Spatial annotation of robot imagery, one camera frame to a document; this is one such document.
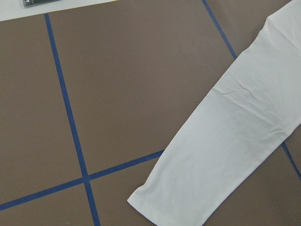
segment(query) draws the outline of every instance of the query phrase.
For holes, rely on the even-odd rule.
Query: white fabric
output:
[[[0,0],[0,21],[89,6],[115,0],[58,0],[25,7],[23,0]]]
[[[269,16],[128,202],[158,226],[200,226],[301,123],[301,0]]]

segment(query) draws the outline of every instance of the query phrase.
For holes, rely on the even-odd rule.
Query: blue tape line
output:
[[[233,49],[233,47],[231,46],[229,40],[227,39],[227,36],[225,35],[225,33],[224,33],[224,31],[222,30],[221,26],[220,26],[219,23],[217,22],[217,19],[215,18],[215,16],[214,16],[212,10],[210,9],[210,7],[209,7],[207,1],[206,1],[206,0],[202,0],[202,2],[203,2],[203,4],[204,4],[204,6],[205,6],[205,8],[206,8],[206,10],[207,10],[207,12],[208,12],[208,14],[209,14],[209,16],[211,17],[211,19],[212,19],[212,21],[213,21],[215,27],[217,28],[217,30],[218,30],[218,32],[220,33],[222,39],[224,40],[224,42],[226,43],[228,49],[230,50],[230,53],[232,54],[232,56],[234,57],[234,59],[236,59],[236,58],[237,58],[237,55],[236,55],[236,53],[234,52],[234,49]]]
[[[48,188],[46,190],[43,190],[43,191],[40,191],[40,192],[37,192],[37,193],[34,193],[34,194],[27,195],[25,197],[22,197],[22,198],[19,198],[19,199],[16,199],[16,200],[12,200],[12,201],[0,204],[0,211],[6,210],[8,208],[11,208],[11,207],[14,207],[14,206],[26,203],[26,202],[33,201],[33,200],[38,199],[38,198],[42,198],[42,197],[47,196],[49,194],[60,192],[62,190],[65,190],[65,189],[68,189],[68,188],[71,188],[71,187],[74,187],[76,185],[80,185],[80,184],[83,184],[83,183],[84,183],[85,189],[87,191],[87,196],[89,196],[90,194],[92,194],[92,189],[91,189],[91,185],[90,185],[89,180],[94,180],[94,179],[103,177],[105,175],[108,175],[108,174],[111,174],[111,173],[129,168],[129,167],[135,166],[135,165],[143,163],[145,161],[149,161],[149,160],[158,158],[158,157],[161,156],[163,151],[164,150],[159,151],[159,152],[155,152],[155,153],[149,154],[147,156],[144,156],[144,157],[141,157],[141,158],[138,158],[138,159],[135,159],[135,160],[132,160],[132,161],[128,161],[126,163],[123,163],[123,164],[120,164],[120,165],[117,165],[117,166],[99,171],[97,173],[93,173],[93,174],[89,175],[88,179],[86,178],[85,181],[84,181],[83,178],[79,178],[79,179],[72,180],[72,181],[69,181],[67,183],[58,185],[58,186]],[[89,201],[89,205],[91,205],[91,206],[95,205],[95,201],[94,201],[93,198],[88,198],[88,201]],[[92,217],[96,216],[96,215],[98,215],[97,212],[92,213]]]
[[[281,146],[282,146],[283,150],[285,151],[285,153],[286,153],[288,159],[290,160],[290,162],[291,162],[291,164],[292,164],[292,166],[293,166],[293,169],[296,171],[296,173],[297,173],[299,179],[301,180],[301,174],[300,174],[300,172],[298,171],[298,168],[297,168],[295,162],[293,161],[293,158],[292,158],[292,156],[291,156],[291,154],[290,154],[290,152],[289,152],[289,150],[288,150],[288,147],[286,146],[286,144],[285,144],[284,142],[281,144]]]
[[[14,206],[17,206],[17,205],[20,205],[20,204],[38,199],[38,198],[42,198],[42,197],[47,196],[49,194],[60,192],[60,191],[65,190],[67,188],[74,187],[76,185],[80,185],[83,182],[84,182],[83,179],[79,178],[79,179],[76,179],[76,180],[58,185],[58,186],[54,186],[52,188],[48,188],[46,190],[43,190],[43,191],[40,191],[40,192],[37,192],[37,193],[27,195],[25,197],[22,197],[22,198],[13,200],[13,201],[3,203],[3,204],[0,205],[0,211],[6,210],[8,208],[11,208],[11,207],[14,207]]]
[[[90,180],[94,180],[94,179],[97,179],[97,178],[101,178],[103,176],[106,176],[108,174],[111,174],[111,173],[114,173],[114,172],[117,172],[117,171],[120,171],[120,170],[124,170],[126,168],[129,168],[131,166],[135,166],[137,164],[140,164],[142,162],[145,162],[145,161],[149,161],[149,160],[152,160],[152,159],[155,159],[155,158],[158,158],[161,156],[161,154],[164,152],[164,150],[162,151],[159,151],[159,152],[155,152],[153,154],[149,154],[147,156],[144,156],[144,157],[141,157],[141,158],[138,158],[138,159],[134,159],[132,161],[128,161],[126,163],[123,163],[123,164],[120,164],[120,165],[117,165],[117,166],[113,166],[111,168],[108,168],[108,169],[104,169],[102,171],[99,171],[97,173],[93,173],[89,176]]]
[[[89,201],[89,206],[90,206],[93,222],[94,222],[95,226],[100,226],[100,220],[99,220],[99,216],[97,214],[97,209],[96,209],[96,205],[95,205],[95,201],[94,201],[94,197],[93,197],[93,193],[92,193],[91,184],[89,182],[89,177],[88,177],[88,172],[87,172],[84,155],[83,155],[83,152],[82,152],[81,146],[80,146],[79,136],[77,133],[77,129],[76,129],[76,125],[75,125],[75,121],[74,121],[74,117],[73,117],[73,113],[72,113],[72,109],[71,109],[71,104],[69,101],[65,80],[63,77],[63,71],[62,71],[59,55],[58,55],[56,44],[55,44],[55,38],[53,35],[49,14],[45,14],[45,20],[46,20],[49,40],[50,40],[50,44],[51,44],[51,48],[52,48],[52,53],[53,53],[53,57],[54,57],[54,61],[55,61],[56,71],[57,71],[58,79],[59,79],[61,90],[62,90],[65,108],[66,108],[71,132],[72,132],[72,137],[73,137],[73,141],[74,141],[74,145],[75,145],[75,149],[76,149],[76,154],[77,154],[77,157],[79,160],[80,171],[83,176],[83,180],[84,180],[84,184],[85,184],[85,188],[86,188],[87,198]]]

